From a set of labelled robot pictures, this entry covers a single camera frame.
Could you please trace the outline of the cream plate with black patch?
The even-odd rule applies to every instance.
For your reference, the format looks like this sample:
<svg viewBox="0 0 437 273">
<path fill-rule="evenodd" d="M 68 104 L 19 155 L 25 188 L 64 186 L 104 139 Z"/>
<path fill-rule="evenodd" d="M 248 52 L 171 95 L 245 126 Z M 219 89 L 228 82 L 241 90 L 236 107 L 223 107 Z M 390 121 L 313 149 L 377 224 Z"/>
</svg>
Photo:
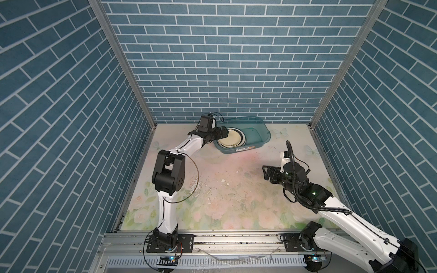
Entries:
<svg viewBox="0 0 437 273">
<path fill-rule="evenodd" d="M 228 136 L 217 141 L 218 144 L 226 149 L 241 147 L 246 143 L 245 134 L 237 128 L 229 128 Z"/>
</svg>

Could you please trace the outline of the teal translucent plastic bin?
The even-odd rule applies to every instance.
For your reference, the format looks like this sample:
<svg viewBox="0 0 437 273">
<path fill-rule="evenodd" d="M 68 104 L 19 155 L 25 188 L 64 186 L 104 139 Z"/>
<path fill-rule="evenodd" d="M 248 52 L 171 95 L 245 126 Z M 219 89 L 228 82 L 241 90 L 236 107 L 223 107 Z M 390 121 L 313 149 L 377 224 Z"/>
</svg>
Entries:
<svg viewBox="0 0 437 273">
<path fill-rule="evenodd" d="M 246 143 L 237 148 L 226 149 L 221 147 L 217 141 L 213 141 L 215 147 L 223 154 L 232 154 L 235 152 L 248 151 L 262 147 L 270 141 L 271 133 L 265 125 L 264 121 L 255 116 L 246 116 L 219 121 L 219 126 L 240 129 L 246 136 Z"/>
</svg>

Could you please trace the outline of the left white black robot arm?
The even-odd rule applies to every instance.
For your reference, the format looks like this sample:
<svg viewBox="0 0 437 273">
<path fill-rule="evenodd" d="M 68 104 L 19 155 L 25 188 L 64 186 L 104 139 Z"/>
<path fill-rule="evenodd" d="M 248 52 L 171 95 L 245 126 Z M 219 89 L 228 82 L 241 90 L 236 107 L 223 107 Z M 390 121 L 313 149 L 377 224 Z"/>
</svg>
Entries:
<svg viewBox="0 0 437 273">
<path fill-rule="evenodd" d="M 185 180 L 185 162 L 212 141 L 224 139 L 229 130 L 217 125 L 217 114 L 208 113 L 200 117 L 195 129 L 187 139 L 170 150 L 160 150 L 152 173 L 152 183 L 158 194 L 158 226 L 152 231 L 151 239 L 163 251 L 171 251 L 178 245 L 178 223 L 176 219 L 177 192 Z"/>
</svg>

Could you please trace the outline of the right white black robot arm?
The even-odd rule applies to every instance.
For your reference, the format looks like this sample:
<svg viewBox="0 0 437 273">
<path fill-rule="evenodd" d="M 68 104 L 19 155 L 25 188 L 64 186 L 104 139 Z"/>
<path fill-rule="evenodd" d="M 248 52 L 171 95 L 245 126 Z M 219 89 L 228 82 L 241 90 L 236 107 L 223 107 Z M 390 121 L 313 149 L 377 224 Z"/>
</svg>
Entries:
<svg viewBox="0 0 437 273">
<path fill-rule="evenodd" d="M 412 240 L 399 240 L 367 222 L 329 190 L 310 182 L 298 163 L 284 160 L 280 167 L 263 166 L 262 171 L 266 181 L 281 185 L 283 193 L 292 193 L 295 202 L 350 236 L 344 238 L 312 221 L 299 235 L 306 251 L 330 251 L 369 273 L 417 273 L 422 268 Z"/>
</svg>

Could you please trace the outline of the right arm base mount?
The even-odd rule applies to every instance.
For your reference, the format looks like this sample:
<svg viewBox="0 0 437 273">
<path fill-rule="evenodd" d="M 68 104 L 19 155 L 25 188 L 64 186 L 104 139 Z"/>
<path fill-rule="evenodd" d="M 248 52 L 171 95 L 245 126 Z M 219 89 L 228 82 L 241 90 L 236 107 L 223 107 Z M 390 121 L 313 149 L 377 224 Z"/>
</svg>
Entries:
<svg viewBox="0 0 437 273">
<path fill-rule="evenodd" d="M 315 233 L 282 233 L 279 240 L 283 243 L 286 252 L 324 252 L 315 242 Z"/>
</svg>

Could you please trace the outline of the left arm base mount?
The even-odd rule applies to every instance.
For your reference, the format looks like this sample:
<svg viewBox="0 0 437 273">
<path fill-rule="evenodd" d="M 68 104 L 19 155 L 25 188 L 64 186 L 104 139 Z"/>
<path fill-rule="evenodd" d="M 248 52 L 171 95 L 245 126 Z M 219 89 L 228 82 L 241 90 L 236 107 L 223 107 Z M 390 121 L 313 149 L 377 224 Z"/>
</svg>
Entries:
<svg viewBox="0 0 437 273">
<path fill-rule="evenodd" d="M 147 253 L 178 252 L 191 253 L 194 245 L 193 234 L 179 234 L 176 229 L 173 233 L 162 233 L 155 228 L 146 242 Z"/>
</svg>

